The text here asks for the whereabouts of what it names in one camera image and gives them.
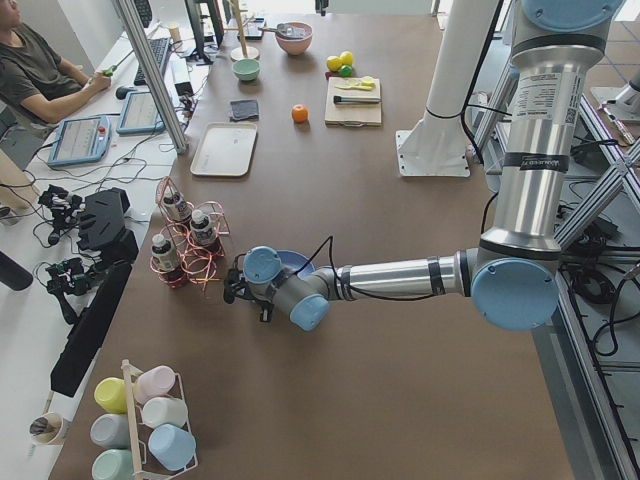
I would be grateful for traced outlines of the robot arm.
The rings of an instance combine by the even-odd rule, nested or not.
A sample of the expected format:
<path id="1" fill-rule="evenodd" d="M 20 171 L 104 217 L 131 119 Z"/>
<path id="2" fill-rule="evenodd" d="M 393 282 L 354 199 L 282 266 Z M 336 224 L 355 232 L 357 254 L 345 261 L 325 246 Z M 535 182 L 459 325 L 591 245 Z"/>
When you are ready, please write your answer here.
<path id="1" fill-rule="evenodd" d="M 568 171 L 588 70 L 605 53 L 616 1 L 520 1 L 511 66 L 518 73 L 493 225 L 475 248 L 451 256 L 360 266 L 293 269 L 267 246 L 237 256 L 227 303 L 257 303 L 314 329 L 333 300 L 417 301 L 452 292 L 490 323 L 529 330 L 554 313 L 561 247 L 555 214 Z"/>

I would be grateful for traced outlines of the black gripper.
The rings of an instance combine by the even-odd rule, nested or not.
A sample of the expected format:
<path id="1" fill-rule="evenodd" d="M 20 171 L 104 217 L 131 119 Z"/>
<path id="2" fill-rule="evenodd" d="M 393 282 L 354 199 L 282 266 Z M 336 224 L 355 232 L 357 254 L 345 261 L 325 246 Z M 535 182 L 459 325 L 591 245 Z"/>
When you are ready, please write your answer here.
<path id="1" fill-rule="evenodd" d="M 223 300 L 229 305 L 233 304 L 236 299 L 251 301 L 261 308 L 259 321 L 270 322 L 272 320 L 273 305 L 268 301 L 259 299 L 250 291 L 248 282 L 239 267 L 239 259 L 243 256 L 245 256 L 245 253 L 236 255 L 227 271 L 227 275 L 223 280 Z"/>

